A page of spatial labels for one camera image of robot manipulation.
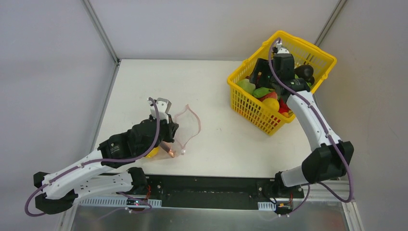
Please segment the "clear zip top bag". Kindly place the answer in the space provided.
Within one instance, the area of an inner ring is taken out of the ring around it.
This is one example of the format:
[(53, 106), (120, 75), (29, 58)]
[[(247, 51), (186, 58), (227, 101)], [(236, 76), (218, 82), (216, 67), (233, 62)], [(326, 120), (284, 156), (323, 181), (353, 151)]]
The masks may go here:
[[(185, 105), (176, 115), (173, 115), (173, 121), (179, 124), (176, 132), (175, 142), (169, 143), (175, 152), (175, 157), (184, 155), (186, 153), (187, 143), (196, 137), (202, 129), (199, 116), (191, 109), (190, 105)], [(149, 160), (160, 160), (171, 158), (163, 149), (160, 148), (158, 154)]]

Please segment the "toy steak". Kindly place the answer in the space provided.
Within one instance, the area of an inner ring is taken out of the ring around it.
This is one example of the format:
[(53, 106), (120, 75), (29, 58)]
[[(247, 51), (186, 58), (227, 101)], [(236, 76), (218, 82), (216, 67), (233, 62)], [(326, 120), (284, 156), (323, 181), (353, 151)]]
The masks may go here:
[(175, 152), (173, 151), (171, 145), (167, 142), (161, 142), (159, 144), (160, 148), (163, 149), (170, 157), (175, 157)]

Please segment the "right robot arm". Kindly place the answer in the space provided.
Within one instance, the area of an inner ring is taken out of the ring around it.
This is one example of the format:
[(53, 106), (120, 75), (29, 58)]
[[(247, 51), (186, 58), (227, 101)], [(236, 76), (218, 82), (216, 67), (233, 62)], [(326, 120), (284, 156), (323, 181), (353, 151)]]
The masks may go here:
[(322, 183), (348, 176), (354, 147), (343, 141), (329, 126), (318, 109), (311, 92), (314, 69), (308, 64), (295, 67), (290, 53), (276, 53), (270, 59), (259, 58), (250, 75), (250, 82), (272, 88), (297, 117), (307, 136), (311, 154), (300, 166), (278, 172), (269, 192), (285, 197), (296, 186)]

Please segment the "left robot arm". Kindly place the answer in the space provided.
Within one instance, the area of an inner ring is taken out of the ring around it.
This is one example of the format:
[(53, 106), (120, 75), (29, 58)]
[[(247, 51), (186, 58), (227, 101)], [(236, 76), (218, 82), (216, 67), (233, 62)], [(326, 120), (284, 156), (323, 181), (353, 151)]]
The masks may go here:
[(136, 162), (163, 141), (174, 142), (178, 128), (172, 119), (145, 119), (126, 132), (112, 135), (97, 149), (63, 170), (34, 174), (33, 182), (38, 189), (33, 196), (36, 209), (43, 215), (53, 215), (105, 193), (144, 193), (147, 180), (139, 167), (131, 167), (110, 177), (99, 175)]

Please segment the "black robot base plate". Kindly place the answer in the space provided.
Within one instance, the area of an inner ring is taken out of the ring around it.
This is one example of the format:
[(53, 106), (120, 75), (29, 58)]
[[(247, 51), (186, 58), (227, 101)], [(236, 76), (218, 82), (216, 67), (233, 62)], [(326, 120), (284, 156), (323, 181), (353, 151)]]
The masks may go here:
[(300, 186), (284, 189), (274, 178), (204, 177), (134, 173), (136, 182), (129, 195), (162, 202), (162, 207), (256, 210), (259, 203), (274, 206), (303, 199)]

